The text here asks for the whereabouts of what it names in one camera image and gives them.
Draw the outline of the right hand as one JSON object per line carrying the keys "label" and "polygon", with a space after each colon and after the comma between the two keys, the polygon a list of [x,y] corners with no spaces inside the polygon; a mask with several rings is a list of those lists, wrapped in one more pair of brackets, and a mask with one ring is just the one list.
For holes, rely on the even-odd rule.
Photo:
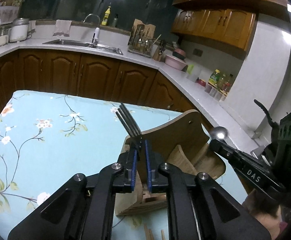
{"label": "right hand", "polygon": [[253,189],[242,206],[269,231],[271,239],[279,236],[281,207],[277,202],[265,193]]}

